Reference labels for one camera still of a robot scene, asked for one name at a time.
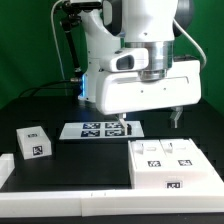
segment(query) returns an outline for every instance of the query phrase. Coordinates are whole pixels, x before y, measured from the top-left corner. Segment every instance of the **black panel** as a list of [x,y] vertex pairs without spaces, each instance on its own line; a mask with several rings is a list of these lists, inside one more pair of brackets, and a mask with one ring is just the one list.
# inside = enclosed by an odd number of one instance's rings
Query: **black panel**
[[104,0],[103,4],[105,1],[112,6],[112,22],[104,26],[111,34],[117,36],[122,29],[122,0]]
[[[180,24],[180,26],[186,30],[190,25],[194,15],[194,1],[193,0],[179,0],[177,6],[177,12],[175,15],[175,20]],[[181,35],[181,32],[175,27],[173,27],[175,37]]]
[[134,58],[133,56],[125,56],[117,60],[117,69],[118,70],[129,70],[134,68]]

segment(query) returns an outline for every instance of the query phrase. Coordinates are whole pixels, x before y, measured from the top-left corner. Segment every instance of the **white cube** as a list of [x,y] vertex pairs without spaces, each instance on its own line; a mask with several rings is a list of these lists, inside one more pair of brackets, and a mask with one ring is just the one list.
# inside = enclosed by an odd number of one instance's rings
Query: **white cube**
[[16,132],[24,159],[52,155],[51,142],[42,127],[17,129]]

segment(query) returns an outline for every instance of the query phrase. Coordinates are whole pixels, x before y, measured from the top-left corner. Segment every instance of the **qr code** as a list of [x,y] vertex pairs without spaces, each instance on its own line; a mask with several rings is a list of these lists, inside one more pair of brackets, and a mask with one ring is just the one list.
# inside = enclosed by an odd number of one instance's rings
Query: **qr code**
[[92,130],[92,131],[82,131],[81,133],[82,138],[95,138],[95,137],[100,137],[100,131]]
[[122,128],[122,125],[118,122],[106,123],[105,128]]
[[106,137],[124,136],[124,131],[123,130],[106,130],[105,136]]
[[100,123],[85,123],[83,129],[100,129]]

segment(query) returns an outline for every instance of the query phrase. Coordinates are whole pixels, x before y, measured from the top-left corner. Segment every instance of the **white robot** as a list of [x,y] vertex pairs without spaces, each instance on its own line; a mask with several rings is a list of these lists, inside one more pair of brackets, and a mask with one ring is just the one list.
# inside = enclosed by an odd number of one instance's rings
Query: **white robot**
[[[182,106],[201,98],[200,62],[175,61],[174,18],[178,0],[70,0],[86,33],[88,70],[79,99],[95,103],[104,115],[171,107],[177,120]],[[103,20],[98,9],[103,9]],[[120,39],[124,38],[124,47]]]

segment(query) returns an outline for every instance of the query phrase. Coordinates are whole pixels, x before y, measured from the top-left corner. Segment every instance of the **black cable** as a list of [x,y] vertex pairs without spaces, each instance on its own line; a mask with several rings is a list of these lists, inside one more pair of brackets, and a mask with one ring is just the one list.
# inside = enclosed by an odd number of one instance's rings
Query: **black cable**
[[40,91],[40,90],[52,90],[52,89],[71,89],[71,90],[73,90],[73,88],[72,87],[67,87],[67,88],[65,88],[65,87],[33,87],[33,88],[29,88],[29,89],[26,89],[26,90],[24,90],[22,93],[20,93],[19,94],[19,96],[18,96],[18,98],[21,98],[25,93],[27,93],[27,92],[29,92],[29,91],[31,91],[31,90],[38,90],[38,91]]
[[63,84],[63,83],[70,83],[70,82],[71,82],[70,80],[61,80],[61,81],[55,81],[55,82],[49,82],[49,83],[43,84],[40,87],[36,87],[35,90],[29,96],[30,97],[34,96],[40,90],[39,88]]
[[35,95],[39,91],[39,89],[42,89],[44,87],[48,87],[48,86],[52,86],[52,85],[57,85],[57,84],[61,84],[61,83],[68,83],[68,82],[70,82],[70,80],[61,80],[61,81],[49,82],[49,83],[46,83],[46,84],[41,85],[39,87],[33,87],[33,88],[26,89],[23,92],[21,92],[18,97],[22,97],[26,92],[29,92],[31,90],[34,90],[31,94],[32,95]]

